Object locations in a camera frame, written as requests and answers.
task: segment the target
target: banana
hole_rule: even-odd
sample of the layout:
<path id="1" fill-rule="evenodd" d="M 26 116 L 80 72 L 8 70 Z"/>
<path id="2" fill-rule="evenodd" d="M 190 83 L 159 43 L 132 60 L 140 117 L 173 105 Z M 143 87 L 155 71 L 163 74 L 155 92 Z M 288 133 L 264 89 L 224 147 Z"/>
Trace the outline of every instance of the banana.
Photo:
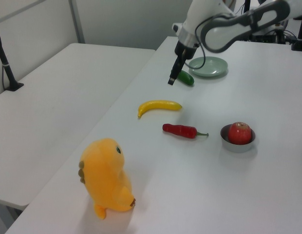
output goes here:
<path id="1" fill-rule="evenodd" d="M 182 106 L 175 101 L 168 100 L 152 100 L 142 103 L 138 108 L 138 118 L 141 118 L 142 115 L 151 109 L 167 109 L 178 111 L 182 108 Z"/>

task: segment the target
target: red apple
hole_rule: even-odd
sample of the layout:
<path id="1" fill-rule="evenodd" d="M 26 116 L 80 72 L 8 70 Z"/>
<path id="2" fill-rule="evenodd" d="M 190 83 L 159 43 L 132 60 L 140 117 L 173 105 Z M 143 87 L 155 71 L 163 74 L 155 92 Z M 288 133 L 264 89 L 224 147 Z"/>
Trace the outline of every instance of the red apple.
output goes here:
<path id="1" fill-rule="evenodd" d="M 246 123 L 233 123 L 228 132 L 228 140 L 235 145 L 245 145 L 250 143 L 252 132 Z"/>

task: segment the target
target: metal bowl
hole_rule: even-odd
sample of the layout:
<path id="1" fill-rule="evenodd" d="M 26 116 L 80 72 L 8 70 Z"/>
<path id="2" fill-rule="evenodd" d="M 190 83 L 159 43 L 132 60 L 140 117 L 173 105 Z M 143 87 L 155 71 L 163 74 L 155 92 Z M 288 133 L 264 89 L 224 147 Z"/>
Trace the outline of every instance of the metal bowl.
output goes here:
<path id="1" fill-rule="evenodd" d="M 250 148 L 254 144 L 255 132 L 251 129 L 252 138 L 251 138 L 250 143 L 245 144 L 245 145 L 236 145 L 236 144 L 230 143 L 228 140 L 228 132 L 229 132 L 230 126 L 231 126 L 231 124 L 223 127 L 220 131 L 221 140 L 223 142 L 224 148 L 226 148 L 227 150 L 229 150 L 231 152 L 235 152 L 235 153 L 244 153 L 244 152 L 250 150 Z"/>

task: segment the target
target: yellow plush toy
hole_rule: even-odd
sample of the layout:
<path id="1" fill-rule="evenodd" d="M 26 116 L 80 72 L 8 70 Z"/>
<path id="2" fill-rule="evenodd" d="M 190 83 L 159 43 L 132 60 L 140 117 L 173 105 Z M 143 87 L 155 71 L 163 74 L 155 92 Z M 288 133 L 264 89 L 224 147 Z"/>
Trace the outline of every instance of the yellow plush toy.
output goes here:
<path id="1" fill-rule="evenodd" d="M 80 181 L 85 184 L 94 201 L 94 210 L 101 219 L 106 217 L 107 208 L 128 211 L 135 205 L 132 185 L 123 166 L 123 152 L 110 138 L 91 143 L 81 156 Z"/>

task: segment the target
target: red chili pepper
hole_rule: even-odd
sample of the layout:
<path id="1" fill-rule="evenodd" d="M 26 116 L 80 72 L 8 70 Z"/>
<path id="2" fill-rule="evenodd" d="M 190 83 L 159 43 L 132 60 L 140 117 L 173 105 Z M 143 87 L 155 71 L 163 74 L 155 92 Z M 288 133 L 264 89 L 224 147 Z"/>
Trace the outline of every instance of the red chili pepper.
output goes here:
<path id="1" fill-rule="evenodd" d="M 163 124 L 163 131 L 173 133 L 178 136 L 186 138 L 195 138 L 196 136 L 208 136 L 207 134 L 199 133 L 195 127 L 184 126 L 184 125 L 172 125 L 169 123 Z"/>

